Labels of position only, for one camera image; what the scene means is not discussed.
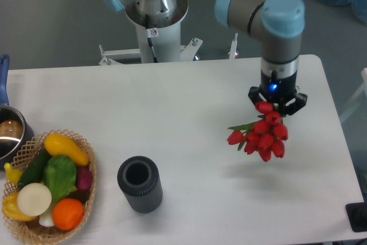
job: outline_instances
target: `yellow pepper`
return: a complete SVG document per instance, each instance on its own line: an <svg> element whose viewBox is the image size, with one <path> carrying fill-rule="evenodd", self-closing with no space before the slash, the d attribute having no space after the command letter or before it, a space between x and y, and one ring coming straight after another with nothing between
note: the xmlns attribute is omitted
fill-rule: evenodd
<svg viewBox="0 0 367 245"><path fill-rule="evenodd" d="M16 219L19 221L30 221L36 216L28 216L22 213L17 204L18 192L12 193L2 200L2 213L9 218Z"/></svg>
<svg viewBox="0 0 367 245"><path fill-rule="evenodd" d="M49 134L44 142L47 152L52 156L66 155L77 166L89 164L88 155L67 136L58 133Z"/></svg>

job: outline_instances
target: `wicker basket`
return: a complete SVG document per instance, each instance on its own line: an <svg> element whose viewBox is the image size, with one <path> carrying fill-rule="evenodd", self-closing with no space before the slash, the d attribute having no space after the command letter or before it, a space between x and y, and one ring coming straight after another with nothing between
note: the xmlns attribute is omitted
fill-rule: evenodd
<svg viewBox="0 0 367 245"><path fill-rule="evenodd" d="M38 219L24 222L4 216L5 225L11 232L11 235L24 244L56 244L66 240L67 238L70 238L85 223L92 209L97 180L96 160L93 149L91 148L87 140L84 139L81 135L68 130L52 130L48 133L43 133L37 137L33 137L31 141L28 141L25 145L23 145L22 149L18 151L17 155L14 157L14 160L11 163L13 168L24 171L33 159L33 157L43 147L44 139L51 133L60 133L64 136L70 137L88 154L90 159L89 169L93 174L93 183L90 190L85 192L77 190L75 192L72 192L69 196L80 200L84 206L84 216L81 222L77 225L77 227L70 231L62 231L55 226L43 227L39 225ZM3 198L15 192L17 192L17 188L12 183L10 183L9 180L7 180L5 183Z"/></svg>

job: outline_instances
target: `red radish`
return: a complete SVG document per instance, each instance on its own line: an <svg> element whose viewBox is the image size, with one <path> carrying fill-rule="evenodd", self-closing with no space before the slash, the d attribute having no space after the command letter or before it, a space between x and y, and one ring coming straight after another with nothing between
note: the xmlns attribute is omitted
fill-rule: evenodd
<svg viewBox="0 0 367 245"><path fill-rule="evenodd" d="M76 171L76 181L75 186L79 190L87 190L91 188L93 182L92 172L83 167L78 167Z"/></svg>

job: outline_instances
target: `blue light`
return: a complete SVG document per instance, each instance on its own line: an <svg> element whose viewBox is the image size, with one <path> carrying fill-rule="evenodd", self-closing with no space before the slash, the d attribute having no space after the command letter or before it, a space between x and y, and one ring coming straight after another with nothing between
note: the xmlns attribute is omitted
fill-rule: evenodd
<svg viewBox="0 0 367 245"><path fill-rule="evenodd" d="M269 89L270 89L271 92L274 92L277 89L277 87L278 87L278 85L275 84L275 83L269 85Z"/></svg>

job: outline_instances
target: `pot handle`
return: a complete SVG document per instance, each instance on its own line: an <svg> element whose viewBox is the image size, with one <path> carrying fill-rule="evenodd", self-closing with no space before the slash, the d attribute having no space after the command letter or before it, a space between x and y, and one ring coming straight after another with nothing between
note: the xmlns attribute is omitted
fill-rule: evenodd
<svg viewBox="0 0 367 245"><path fill-rule="evenodd" d="M0 57L0 105L9 105L9 98L6 92L7 72L9 70L10 58L8 55Z"/></svg>

